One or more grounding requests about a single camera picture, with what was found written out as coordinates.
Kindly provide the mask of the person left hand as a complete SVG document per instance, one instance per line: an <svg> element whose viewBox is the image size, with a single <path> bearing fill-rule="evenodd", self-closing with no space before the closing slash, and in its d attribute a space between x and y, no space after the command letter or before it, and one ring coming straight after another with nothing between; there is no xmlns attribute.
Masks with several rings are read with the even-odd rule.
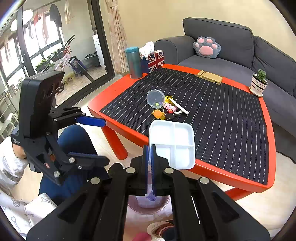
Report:
<svg viewBox="0 0 296 241"><path fill-rule="evenodd" d="M15 144L10 145L10 150L6 155L11 169L23 171L29 164L24 149Z"/></svg>

